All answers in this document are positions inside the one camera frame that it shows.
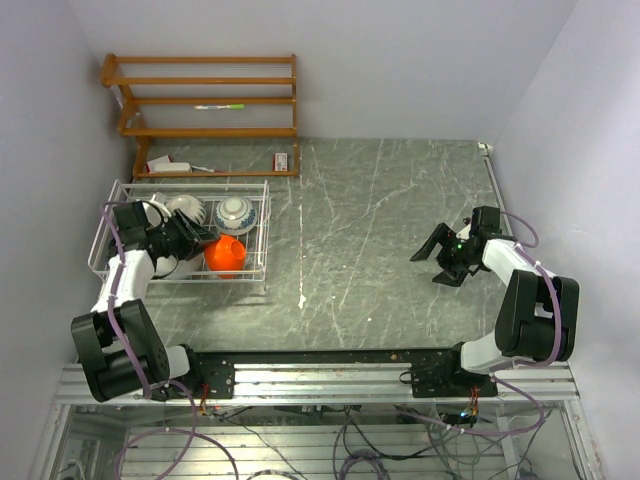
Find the cream bowl blue base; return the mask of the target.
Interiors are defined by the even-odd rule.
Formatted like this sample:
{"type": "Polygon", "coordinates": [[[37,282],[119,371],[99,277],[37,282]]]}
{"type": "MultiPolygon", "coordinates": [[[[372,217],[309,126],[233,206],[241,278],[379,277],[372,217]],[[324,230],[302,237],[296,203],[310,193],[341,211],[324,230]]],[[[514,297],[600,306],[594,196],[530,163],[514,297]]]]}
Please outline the cream bowl blue base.
{"type": "Polygon", "coordinates": [[[206,210],[204,203],[192,195],[183,194],[172,197],[165,203],[165,206],[170,212],[180,210],[198,225],[202,225],[205,221],[206,210]]]}

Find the orange bowl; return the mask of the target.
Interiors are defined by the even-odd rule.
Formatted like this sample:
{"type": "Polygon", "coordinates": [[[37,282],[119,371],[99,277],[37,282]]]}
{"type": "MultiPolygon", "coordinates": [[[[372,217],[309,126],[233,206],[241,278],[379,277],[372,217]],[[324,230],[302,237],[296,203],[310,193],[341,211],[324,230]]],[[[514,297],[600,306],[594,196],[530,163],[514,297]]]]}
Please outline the orange bowl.
{"type": "Polygon", "coordinates": [[[208,269],[219,278],[233,279],[244,269],[246,249],[235,237],[221,235],[204,249],[204,259],[208,269]]]}

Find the blue floral bowl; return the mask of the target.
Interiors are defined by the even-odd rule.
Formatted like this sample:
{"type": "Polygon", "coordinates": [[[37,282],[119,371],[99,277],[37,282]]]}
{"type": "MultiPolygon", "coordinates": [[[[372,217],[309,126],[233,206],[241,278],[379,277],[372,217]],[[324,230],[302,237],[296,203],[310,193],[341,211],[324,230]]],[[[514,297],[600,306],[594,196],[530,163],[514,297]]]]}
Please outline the blue floral bowl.
{"type": "Polygon", "coordinates": [[[248,233],[256,226],[257,221],[258,213],[253,203],[241,196],[231,196],[221,200],[215,208],[213,217],[218,231],[230,236],[248,233]]]}

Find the plain white bowl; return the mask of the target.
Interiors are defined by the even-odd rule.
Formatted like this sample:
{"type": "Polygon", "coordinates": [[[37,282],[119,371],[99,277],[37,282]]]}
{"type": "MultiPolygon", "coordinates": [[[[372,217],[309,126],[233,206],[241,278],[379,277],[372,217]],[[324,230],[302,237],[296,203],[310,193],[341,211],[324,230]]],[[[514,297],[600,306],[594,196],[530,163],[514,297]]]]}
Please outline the plain white bowl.
{"type": "Polygon", "coordinates": [[[201,270],[203,255],[190,260],[178,260],[174,256],[160,257],[156,263],[154,280],[183,280],[201,270]]]}

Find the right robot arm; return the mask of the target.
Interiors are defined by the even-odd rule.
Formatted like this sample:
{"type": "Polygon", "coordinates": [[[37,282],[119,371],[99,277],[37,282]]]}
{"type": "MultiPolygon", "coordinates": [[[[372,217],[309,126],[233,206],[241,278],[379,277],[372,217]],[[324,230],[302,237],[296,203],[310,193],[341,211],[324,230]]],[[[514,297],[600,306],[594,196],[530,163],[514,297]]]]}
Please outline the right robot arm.
{"type": "Polygon", "coordinates": [[[574,350],[580,287],[533,260],[515,237],[501,228],[497,207],[473,209],[460,231],[438,224],[411,257],[433,257],[436,284],[459,287],[480,271],[493,273],[506,291],[491,333],[428,354],[399,380],[416,398],[493,397],[493,374],[515,366],[546,367],[566,361],[574,350]]]}

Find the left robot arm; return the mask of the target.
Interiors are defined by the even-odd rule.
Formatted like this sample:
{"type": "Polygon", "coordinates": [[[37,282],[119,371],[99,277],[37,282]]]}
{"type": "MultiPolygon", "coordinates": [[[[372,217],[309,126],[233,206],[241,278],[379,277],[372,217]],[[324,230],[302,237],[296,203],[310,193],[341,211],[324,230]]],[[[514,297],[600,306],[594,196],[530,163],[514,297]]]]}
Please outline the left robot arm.
{"type": "Polygon", "coordinates": [[[153,387],[169,384],[182,397],[203,387],[204,373],[184,345],[164,345],[144,304],[157,262],[181,262],[220,239],[180,210],[152,225],[147,201],[107,202],[103,220],[111,231],[108,275],[90,312],[72,320],[71,335],[93,398],[106,402],[137,390],[150,398],[153,387]]]}

